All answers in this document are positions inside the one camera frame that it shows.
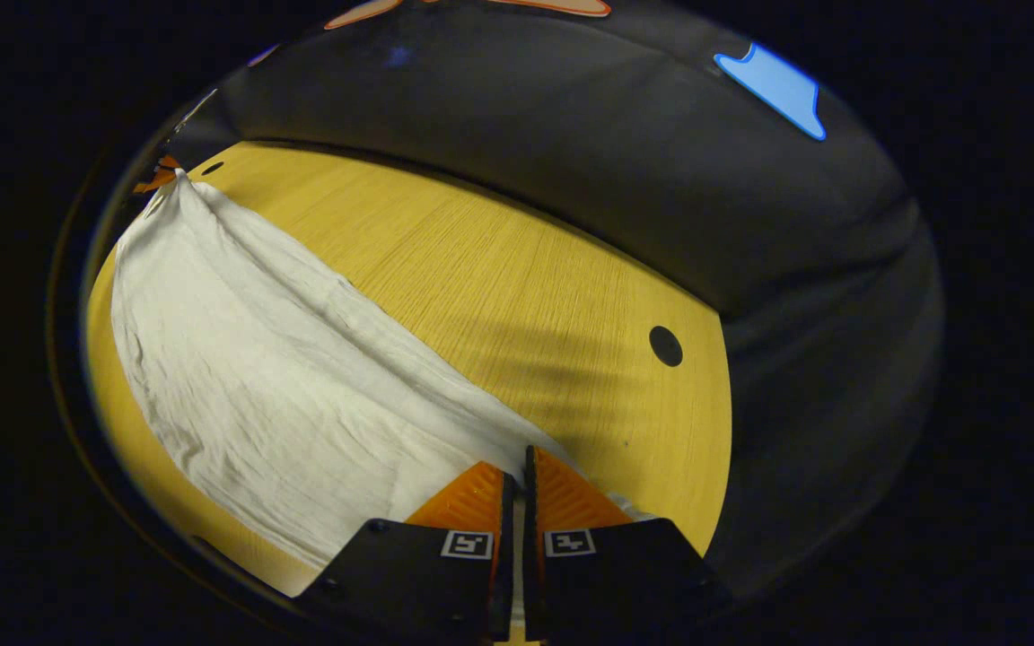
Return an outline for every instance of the wooden table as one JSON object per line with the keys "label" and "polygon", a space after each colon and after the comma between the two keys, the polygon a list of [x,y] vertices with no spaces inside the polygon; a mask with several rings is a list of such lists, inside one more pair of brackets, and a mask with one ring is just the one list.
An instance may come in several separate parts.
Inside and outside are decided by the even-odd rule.
{"label": "wooden table", "polygon": [[[457,181],[253,143],[190,177],[348,277],[457,371],[557,438],[603,491],[673,519],[707,548],[729,472],[731,400],[721,320],[704,303],[553,217]],[[91,293],[86,340],[120,462],[178,531],[279,591],[300,592],[318,573],[190,486],[149,430],[115,349],[113,281],[112,251]],[[656,326],[680,342],[677,367],[649,346]]]}

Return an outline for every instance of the yellow wooden surface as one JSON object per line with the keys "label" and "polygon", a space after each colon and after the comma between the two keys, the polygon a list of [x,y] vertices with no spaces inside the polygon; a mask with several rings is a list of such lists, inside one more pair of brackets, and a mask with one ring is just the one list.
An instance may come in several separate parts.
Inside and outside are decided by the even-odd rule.
{"label": "yellow wooden surface", "polygon": [[[215,162],[216,172],[201,172]],[[548,216],[467,187],[320,152],[242,143],[190,177],[302,242],[474,383],[557,438],[603,491],[673,519],[704,551],[724,499],[729,373],[716,312]],[[113,252],[90,299],[99,412],[132,481],[181,531],[287,594],[313,577],[174,466],[123,376]],[[672,330],[683,363],[653,356]]]}

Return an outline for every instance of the blue sticker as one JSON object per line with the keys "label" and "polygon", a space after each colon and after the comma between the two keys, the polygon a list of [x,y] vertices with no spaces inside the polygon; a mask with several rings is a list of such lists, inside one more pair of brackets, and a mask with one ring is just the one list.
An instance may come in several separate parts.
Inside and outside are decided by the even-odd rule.
{"label": "blue sticker", "polygon": [[274,53],[274,50],[280,48],[280,45],[282,44],[279,42],[279,44],[275,44],[274,48],[270,48],[269,50],[266,50],[266,52],[255,55],[255,57],[251,58],[249,62],[246,63],[247,68],[251,68],[251,66],[257,65],[257,63],[266,60],[266,57],[269,57],[269,55]]}
{"label": "blue sticker", "polygon": [[390,49],[390,55],[385,59],[385,66],[387,68],[399,68],[399,66],[409,62],[410,58],[414,58],[414,50],[397,44]]}
{"label": "blue sticker", "polygon": [[759,44],[752,44],[743,58],[736,60],[718,54],[713,58],[725,73],[758,95],[772,110],[783,114],[800,130],[817,142],[827,136],[816,116],[816,98],[820,87],[804,72],[780,60]]}

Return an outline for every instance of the black hole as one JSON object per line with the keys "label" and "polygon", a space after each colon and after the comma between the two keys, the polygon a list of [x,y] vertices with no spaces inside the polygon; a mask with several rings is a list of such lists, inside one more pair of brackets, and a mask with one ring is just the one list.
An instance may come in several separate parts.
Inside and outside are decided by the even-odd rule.
{"label": "black hole", "polygon": [[677,337],[669,332],[668,328],[657,326],[649,331],[649,344],[652,346],[653,355],[661,360],[661,364],[680,365],[685,359],[685,352],[680,349],[680,342]]}

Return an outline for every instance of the wrinkled fabric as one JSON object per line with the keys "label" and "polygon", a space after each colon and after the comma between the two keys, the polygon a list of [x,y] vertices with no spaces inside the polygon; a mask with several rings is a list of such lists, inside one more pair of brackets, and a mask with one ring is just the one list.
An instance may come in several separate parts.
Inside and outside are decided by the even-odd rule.
{"label": "wrinkled fabric", "polygon": [[481,459],[518,482],[529,444],[575,467],[300,242],[181,171],[119,239],[111,315],[170,458],[313,567]]}

